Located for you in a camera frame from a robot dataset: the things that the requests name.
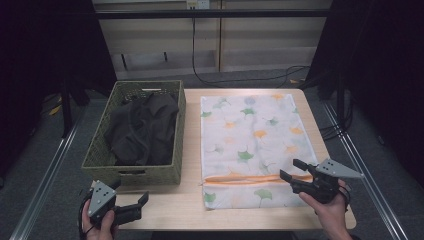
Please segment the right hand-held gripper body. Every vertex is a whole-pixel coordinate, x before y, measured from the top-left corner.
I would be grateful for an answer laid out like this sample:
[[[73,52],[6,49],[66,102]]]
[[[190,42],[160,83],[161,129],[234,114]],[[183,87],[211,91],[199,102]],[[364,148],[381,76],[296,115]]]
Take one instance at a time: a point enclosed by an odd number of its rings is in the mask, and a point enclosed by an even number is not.
[[[330,203],[340,192],[340,178],[363,178],[364,175],[331,158],[325,159],[316,167],[316,172],[311,174],[312,181],[305,182],[293,177],[290,186],[295,194],[307,193],[322,204]]]

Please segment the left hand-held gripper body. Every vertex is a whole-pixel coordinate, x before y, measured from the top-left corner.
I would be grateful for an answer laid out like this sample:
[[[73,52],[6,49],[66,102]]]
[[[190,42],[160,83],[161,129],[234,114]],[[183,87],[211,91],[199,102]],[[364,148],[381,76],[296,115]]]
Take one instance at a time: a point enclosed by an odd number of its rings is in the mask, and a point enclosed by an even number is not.
[[[114,226],[130,223],[142,218],[142,207],[137,203],[127,206],[116,206],[116,190],[110,185],[97,180],[91,190],[91,201],[88,209],[90,222],[99,229],[105,214],[109,210],[115,212]]]

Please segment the green woven basket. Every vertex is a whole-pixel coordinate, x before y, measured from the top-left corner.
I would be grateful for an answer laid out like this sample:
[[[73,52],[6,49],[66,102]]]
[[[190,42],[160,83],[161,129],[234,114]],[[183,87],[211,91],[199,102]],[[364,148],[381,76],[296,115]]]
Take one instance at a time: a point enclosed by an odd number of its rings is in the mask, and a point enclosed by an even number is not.
[[[179,112],[176,115],[172,159],[168,165],[118,166],[117,157],[105,139],[113,110],[137,98],[171,94],[176,98]],[[89,145],[81,169],[94,180],[111,185],[120,180],[122,186],[179,185],[181,182],[183,137],[185,126],[186,97],[183,82],[171,81],[118,81],[107,101],[100,123]]]

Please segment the white leaf-print laundry bag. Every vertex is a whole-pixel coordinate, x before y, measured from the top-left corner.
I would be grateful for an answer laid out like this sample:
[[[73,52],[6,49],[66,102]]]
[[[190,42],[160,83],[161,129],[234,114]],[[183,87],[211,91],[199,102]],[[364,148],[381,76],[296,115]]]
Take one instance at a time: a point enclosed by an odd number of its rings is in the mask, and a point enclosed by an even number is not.
[[[201,169],[209,209],[299,207],[303,201],[280,178],[312,177],[296,168],[318,159],[290,94],[203,96]]]

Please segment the dark cloth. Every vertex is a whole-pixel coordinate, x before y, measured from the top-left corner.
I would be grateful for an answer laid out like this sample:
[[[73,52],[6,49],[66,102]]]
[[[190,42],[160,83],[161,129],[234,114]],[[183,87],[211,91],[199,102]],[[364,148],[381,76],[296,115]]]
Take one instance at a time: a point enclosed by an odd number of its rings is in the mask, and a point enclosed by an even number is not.
[[[115,109],[104,137],[116,165],[169,165],[178,113],[174,94],[151,93]]]

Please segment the person's right hand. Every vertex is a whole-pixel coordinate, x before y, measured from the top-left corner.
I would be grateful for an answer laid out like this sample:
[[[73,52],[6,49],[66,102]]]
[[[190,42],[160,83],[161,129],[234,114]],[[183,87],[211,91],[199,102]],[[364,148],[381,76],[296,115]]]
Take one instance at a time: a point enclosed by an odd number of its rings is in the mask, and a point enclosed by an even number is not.
[[[343,194],[338,193],[334,199],[327,204],[318,202],[312,196],[304,192],[300,192],[299,197],[314,209],[324,232],[329,228],[342,227],[347,229],[345,221],[346,204]]]

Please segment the person's left hand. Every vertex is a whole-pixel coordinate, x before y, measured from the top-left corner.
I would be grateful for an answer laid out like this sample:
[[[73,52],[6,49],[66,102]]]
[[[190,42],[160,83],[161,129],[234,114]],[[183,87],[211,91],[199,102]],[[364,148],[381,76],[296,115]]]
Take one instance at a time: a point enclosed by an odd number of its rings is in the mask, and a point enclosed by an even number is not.
[[[113,225],[115,219],[115,212],[109,210],[102,219],[101,227],[97,229],[94,227],[88,216],[90,201],[87,200],[84,204],[81,220],[82,227],[81,230],[86,240],[114,240],[115,233],[118,230],[117,226]]]

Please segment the black metal stand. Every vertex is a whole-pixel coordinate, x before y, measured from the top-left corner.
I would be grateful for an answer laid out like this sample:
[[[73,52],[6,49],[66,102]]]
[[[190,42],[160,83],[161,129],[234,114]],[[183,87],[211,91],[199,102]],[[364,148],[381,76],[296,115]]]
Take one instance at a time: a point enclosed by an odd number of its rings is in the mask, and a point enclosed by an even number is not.
[[[318,85],[318,96],[321,100],[329,100],[336,93],[336,117],[338,125],[345,128],[345,84],[341,75],[329,74]]]
[[[71,100],[74,100],[78,106],[86,106],[90,102],[85,88],[78,80],[71,77],[65,78],[61,84],[61,106],[63,115],[63,138],[66,138],[73,127]]]

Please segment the yellow floor tape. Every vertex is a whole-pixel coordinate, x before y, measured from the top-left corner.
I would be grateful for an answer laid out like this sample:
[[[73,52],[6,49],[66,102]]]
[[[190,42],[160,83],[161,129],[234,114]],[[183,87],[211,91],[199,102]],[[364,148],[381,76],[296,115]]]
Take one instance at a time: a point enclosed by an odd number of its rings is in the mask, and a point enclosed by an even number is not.
[[[61,109],[61,106],[62,106],[62,98],[59,98],[57,103],[52,107],[52,109],[48,111],[48,114],[50,116],[57,114],[59,110]]]

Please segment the aluminium floor rail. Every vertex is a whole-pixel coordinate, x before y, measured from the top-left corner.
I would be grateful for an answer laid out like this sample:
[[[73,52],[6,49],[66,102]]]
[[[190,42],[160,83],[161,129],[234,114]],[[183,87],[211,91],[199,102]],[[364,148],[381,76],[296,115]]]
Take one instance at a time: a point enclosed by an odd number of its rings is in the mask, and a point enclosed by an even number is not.
[[[86,108],[83,108],[71,125],[69,132],[61,138],[60,144],[58,145],[57,150],[52,157],[51,162],[45,174],[43,175],[43,178],[39,183],[34,196],[31,198],[30,203],[27,205],[9,240],[28,239],[35,225],[35,222],[40,215],[42,207],[46,202],[47,196],[51,191],[51,187],[56,179],[63,160],[74,141],[75,135],[78,131],[82,119],[85,116],[85,113]]]
[[[341,124],[337,120],[336,110],[329,103],[324,104],[324,109],[330,122],[334,125],[336,134],[353,163],[353,166],[363,175],[361,181],[391,235],[392,240],[409,240],[400,220],[383,196],[350,135],[346,130],[341,128]]]

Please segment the white wall outlet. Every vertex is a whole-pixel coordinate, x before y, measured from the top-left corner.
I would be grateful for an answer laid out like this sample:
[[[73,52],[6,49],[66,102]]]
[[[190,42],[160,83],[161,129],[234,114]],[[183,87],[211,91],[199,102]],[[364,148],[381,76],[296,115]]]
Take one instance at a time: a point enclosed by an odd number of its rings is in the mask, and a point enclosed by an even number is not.
[[[210,8],[210,0],[186,0],[188,10],[208,10]]]

